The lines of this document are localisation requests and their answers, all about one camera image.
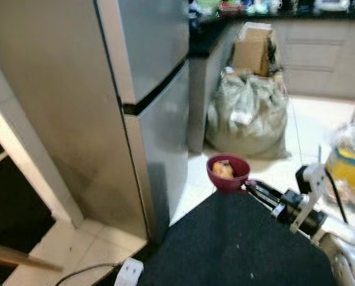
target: freezer door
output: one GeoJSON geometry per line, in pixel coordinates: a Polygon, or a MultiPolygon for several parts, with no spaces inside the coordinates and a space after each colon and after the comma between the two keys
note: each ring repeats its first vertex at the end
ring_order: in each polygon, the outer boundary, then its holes
{"type": "Polygon", "coordinates": [[[121,101],[137,104],[188,52],[185,0],[97,0],[121,101]]]}
{"type": "Polygon", "coordinates": [[[124,116],[150,237],[167,230],[188,171],[188,63],[138,116],[124,116]]]}

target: wooden stick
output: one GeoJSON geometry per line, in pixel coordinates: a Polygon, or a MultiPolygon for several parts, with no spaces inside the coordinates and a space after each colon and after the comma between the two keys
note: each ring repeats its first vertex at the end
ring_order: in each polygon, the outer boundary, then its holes
{"type": "Polygon", "coordinates": [[[22,264],[58,272],[63,270],[61,266],[54,265],[38,258],[30,257],[26,253],[3,246],[0,246],[0,263],[14,266],[22,264]]]}

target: refrigerator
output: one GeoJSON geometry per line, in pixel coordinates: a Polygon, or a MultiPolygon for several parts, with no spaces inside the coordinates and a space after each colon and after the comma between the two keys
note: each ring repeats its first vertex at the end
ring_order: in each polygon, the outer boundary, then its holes
{"type": "Polygon", "coordinates": [[[154,242],[187,177],[185,7],[0,0],[0,68],[84,216],[154,242]]]}

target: plastic bag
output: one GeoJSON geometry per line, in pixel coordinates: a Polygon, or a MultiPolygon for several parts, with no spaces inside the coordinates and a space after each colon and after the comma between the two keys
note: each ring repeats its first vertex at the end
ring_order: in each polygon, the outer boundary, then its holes
{"type": "Polygon", "coordinates": [[[288,99],[272,79],[223,76],[208,108],[205,138],[219,151],[284,158],[288,99]]]}
{"type": "Polygon", "coordinates": [[[333,139],[332,145],[334,147],[341,147],[351,150],[355,153],[355,123],[350,123],[339,128],[333,139]]]}

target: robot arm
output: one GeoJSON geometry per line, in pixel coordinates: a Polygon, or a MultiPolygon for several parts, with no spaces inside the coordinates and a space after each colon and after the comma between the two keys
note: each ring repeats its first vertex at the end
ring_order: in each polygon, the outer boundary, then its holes
{"type": "Polygon", "coordinates": [[[331,215],[314,210],[326,188],[323,165],[303,166],[296,178],[301,194],[290,189],[282,194],[263,182],[253,180],[245,183],[245,187],[271,209],[278,222],[289,225],[293,233],[299,231],[325,252],[339,286],[355,286],[355,229],[331,215]]]}

